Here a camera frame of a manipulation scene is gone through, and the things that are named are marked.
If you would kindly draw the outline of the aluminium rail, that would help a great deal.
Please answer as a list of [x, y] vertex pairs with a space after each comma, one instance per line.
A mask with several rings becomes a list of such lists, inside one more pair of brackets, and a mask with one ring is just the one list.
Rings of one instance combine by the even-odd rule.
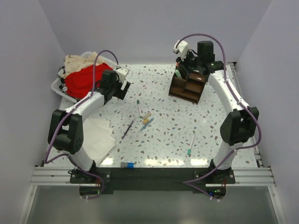
[[234, 65], [232, 63], [228, 63], [226, 65], [226, 74], [225, 79], [227, 80], [228, 90], [232, 91], [233, 93], [233, 99], [236, 100], [236, 103], [234, 105], [236, 108], [231, 113], [237, 113], [237, 110], [239, 110], [240, 118], [239, 121], [237, 121], [237, 124], [241, 125], [241, 133], [248, 133], [249, 137], [245, 137], [245, 140], [241, 140], [240, 142], [237, 142], [235, 145], [232, 146], [232, 148], [235, 150], [235, 153], [233, 155], [237, 155], [240, 151], [252, 149], [254, 152], [254, 155], [256, 155], [257, 146], [255, 142], [254, 134], [250, 134], [250, 127], [255, 127], [255, 121], [256, 118], [253, 116], [252, 113], [250, 113], [248, 106], [243, 104], [243, 97], [241, 93], [241, 88], [236, 76], [236, 70], [232, 69], [232, 66]]
[[[70, 185], [70, 167], [36, 167], [30, 185], [67, 186]], [[237, 186], [276, 186], [271, 168], [234, 168]]]

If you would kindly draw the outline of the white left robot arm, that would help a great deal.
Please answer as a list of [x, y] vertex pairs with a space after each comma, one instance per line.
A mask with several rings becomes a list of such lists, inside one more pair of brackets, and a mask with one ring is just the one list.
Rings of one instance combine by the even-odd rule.
[[93, 82], [87, 95], [66, 110], [55, 110], [51, 117], [48, 135], [48, 149], [44, 163], [48, 164], [61, 156], [68, 159], [82, 171], [80, 177], [86, 183], [96, 180], [95, 162], [83, 148], [83, 123], [97, 109], [103, 107], [112, 97], [123, 100], [130, 87], [126, 81], [127, 71], [105, 70], [99, 81]]

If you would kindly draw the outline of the aluminium right side rail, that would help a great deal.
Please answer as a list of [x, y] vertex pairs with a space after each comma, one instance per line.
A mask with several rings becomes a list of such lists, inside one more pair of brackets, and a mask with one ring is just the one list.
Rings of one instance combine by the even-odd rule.
[[226, 74], [225, 79], [227, 80], [228, 90], [232, 91], [233, 93], [233, 99], [236, 100], [236, 103], [234, 105], [236, 108], [231, 113], [237, 113], [237, 110], [239, 110], [240, 118], [239, 121], [237, 121], [237, 124], [241, 125], [241, 133], [248, 133], [249, 137], [245, 137], [245, 140], [241, 140], [240, 142], [237, 142], [235, 145], [232, 146], [232, 148], [235, 150], [235, 153], [233, 155], [237, 155], [240, 151], [252, 149], [254, 152], [254, 155], [256, 155], [257, 146], [255, 142], [254, 134], [250, 134], [250, 127], [255, 127], [255, 121], [256, 118], [253, 116], [252, 113], [250, 113], [248, 106], [243, 104], [243, 97], [241, 93], [241, 88], [236, 76], [236, 70], [232, 69], [232, 66], [234, 65], [232, 63], [228, 63], [226, 65]]

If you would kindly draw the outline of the white folded cloth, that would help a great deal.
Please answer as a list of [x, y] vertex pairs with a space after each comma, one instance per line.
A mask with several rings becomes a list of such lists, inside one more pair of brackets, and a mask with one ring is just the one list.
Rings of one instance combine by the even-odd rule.
[[110, 122], [103, 118], [87, 118], [83, 123], [83, 148], [99, 166], [115, 146]]

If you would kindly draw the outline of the aluminium front rail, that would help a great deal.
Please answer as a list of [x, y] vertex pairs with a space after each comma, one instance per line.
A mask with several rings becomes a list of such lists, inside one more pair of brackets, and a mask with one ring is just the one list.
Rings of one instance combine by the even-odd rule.
[[[70, 167], [36, 167], [30, 185], [67, 186], [70, 185]], [[271, 168], [234, 168], [237, 186], [276, 186]]]

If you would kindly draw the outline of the light green highlighter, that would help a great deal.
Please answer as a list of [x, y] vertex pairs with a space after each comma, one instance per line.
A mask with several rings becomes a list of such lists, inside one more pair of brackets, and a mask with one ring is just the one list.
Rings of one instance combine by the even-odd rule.
[[176, 74], [176, 76], [177, 76], [178, 78], [182, 78], [182, 77], [181, 77], [181, 74], [180, 74], [180, 72], [179, 72], [179, 70], [175, 70], [175, 74]]

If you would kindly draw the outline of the grey blue cylinder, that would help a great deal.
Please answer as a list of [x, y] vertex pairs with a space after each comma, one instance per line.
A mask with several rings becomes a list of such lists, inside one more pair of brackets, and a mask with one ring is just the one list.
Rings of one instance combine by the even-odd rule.
[[121, 162], [121, 168], [122, 169], [125, 169], [125, 168], [133, 169], [134, 168], [134, 163], [131, 163], [131, 162]]

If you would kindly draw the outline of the red cloth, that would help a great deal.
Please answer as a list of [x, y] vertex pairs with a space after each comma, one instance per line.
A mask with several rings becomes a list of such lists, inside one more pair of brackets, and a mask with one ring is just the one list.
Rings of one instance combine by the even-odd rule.
[[84, 98], [93, 87], [93, 65], [71, 73], [64, 80], [66, 93], [73, 98]]

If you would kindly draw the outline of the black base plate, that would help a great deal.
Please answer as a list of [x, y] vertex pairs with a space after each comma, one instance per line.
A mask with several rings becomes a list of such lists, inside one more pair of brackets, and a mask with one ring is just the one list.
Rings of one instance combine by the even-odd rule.
[[184, 184], [189, 180], [212, 196], [223, 196], [225, 185], [236, 183], [232, 169], [205, 177], [209, 171], [210, 168], [97, 168], [100, 180], [77, 169], [68, 174], [71, 184], [79, 184], [81, 196], [115, 191], [189, 191], [191, 187]]

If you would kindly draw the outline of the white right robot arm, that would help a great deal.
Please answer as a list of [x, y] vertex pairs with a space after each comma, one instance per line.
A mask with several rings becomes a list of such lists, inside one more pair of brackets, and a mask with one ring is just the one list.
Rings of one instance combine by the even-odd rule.
[[213, 183], [224, 179], [232, 166], [232, 161], [240, 149], [256, 130], [259, 110], [251, 107], [237, 92], [222, 61], [215, 60], [214, 44], [211, 41], [197, 43], [194, 52], [186, 41], [178, 41], [173, 48], [178, 55], [176, 70], [181, 78], [194, 82], [203, 82], [213, 87], [224, 106], [226, 118], [220, 126], [221, 145], [212, 159], [208, 178]]

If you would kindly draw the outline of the white plastic basket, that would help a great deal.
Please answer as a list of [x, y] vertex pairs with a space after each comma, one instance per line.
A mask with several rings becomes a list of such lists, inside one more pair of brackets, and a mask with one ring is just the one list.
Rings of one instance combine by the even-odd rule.
[[[114, 70], [115, 68], [121, 67], [119, 60], [117, 59], [117, 57], [114, 53], [112, 53], [109, 50], [104, 50], [103, 52], [111, 54], [114, 57], [114, 61], [112, 61], [106, 57], [103, 57], [101, 55], [101, 53], [97, 53], [97, 56], [95, 58], [94, 65], [93, 65], [93, 87], [92, 87], [92, 90], [87, 93], [87, 95], [91, 95], [91, 94], [95, 95], [96, 91], [100, 87], [100, 80], [102, 78], [102, 73], [104, 70]], [[88, 51], [79, 56], [87, 57], [91, 53], [92, 52]], [[80, 101], [81, 99], [73, 98], [66, 93], [67, 88], [66, 88], [65, 82], [64, 82], [65, 79], [62, 78], [62, 75], [64, 74], [64, 72], [65, 72], [65, 70], [64, 70], [64, 64], [63, 64], [63, 66], [61, 66], [58, 69], [57, 78], [51, 84], [51, 89], [58, 95], [62, 96], [63, 98], [65, 98], [73, 103], [76, 103], [76, 102]]]

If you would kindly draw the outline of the brown wooden desk organizer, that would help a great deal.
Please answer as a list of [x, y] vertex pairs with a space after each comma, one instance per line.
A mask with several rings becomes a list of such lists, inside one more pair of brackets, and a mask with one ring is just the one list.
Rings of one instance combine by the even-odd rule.
[[175, 70], [179, 70], [182, 78], [173, 73], [168, 95], [198, 104], [206, 85], [206, 76], [200, 75], [198, 71], [187, 75], [178, 66]]

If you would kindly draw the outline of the blue pen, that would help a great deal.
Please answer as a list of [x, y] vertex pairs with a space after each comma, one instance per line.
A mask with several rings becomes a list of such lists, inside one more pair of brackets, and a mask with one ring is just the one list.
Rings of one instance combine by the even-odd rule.
[[149, 126], [153, 120], [154, 120], [154, 118], [151, 118], [138, 132], [140, 133], [141, 131], [146, 129], [147, 126]]

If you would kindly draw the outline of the purple black pen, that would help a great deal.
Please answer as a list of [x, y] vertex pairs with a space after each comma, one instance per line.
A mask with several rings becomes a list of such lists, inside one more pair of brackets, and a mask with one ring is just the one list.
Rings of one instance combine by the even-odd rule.
[[126, 131], [124, 132], [123, 136], [121, 137], [121, 139], [123, 140], [125, 138], [125, 136], [127, 135], [127, 133], [129, 132], [131, 126], [134, 124], [134, 122], [136, 121], [137, 117], [134, 117], [133, 120], [130, 122], [129, 126], [127, 127]]

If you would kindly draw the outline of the beige eraser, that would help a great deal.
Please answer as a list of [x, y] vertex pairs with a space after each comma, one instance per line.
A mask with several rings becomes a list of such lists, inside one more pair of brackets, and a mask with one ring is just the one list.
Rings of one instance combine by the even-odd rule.
[[151, 113], [148, 112], [145, 115], [142, 116], [142, 119], [147, 119], [149, 116], [151, 116]]

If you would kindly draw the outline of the beige cloth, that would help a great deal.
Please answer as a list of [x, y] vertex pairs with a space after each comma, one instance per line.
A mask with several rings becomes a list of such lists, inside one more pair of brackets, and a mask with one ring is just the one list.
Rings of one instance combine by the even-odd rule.
[[97, 56], [96, 52], [92, 52], [87, 57], [78, 56], [78, 55], [67, 55], [64, 58], [64, 74], [62, 78], [66, 78], [71, 73], [81, 71], [87, 67], [94, 65], [95, 58]]

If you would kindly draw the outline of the teal capped white marker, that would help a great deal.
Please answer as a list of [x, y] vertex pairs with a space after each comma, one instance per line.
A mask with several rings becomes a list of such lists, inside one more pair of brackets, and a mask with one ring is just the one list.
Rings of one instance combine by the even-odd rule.
[[194, 144], [194, 139], [195, 139], [195, 134], [193, 134], [192, 137], [191, 137], [189, 148], [187, 150], [187, 155], [191, 154], [191, 150], [192, 150], [192, 147], [193, 147], [193, 144]]

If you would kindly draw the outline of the green capped white marker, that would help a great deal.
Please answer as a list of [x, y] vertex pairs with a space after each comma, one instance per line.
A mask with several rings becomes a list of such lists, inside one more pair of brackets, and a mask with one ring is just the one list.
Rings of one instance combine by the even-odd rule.
[[137, 107], [138, 107], [139, 117], [142, 118], [142, 112], [141, 112], [140, 101], [139, 100], [137, 100]]

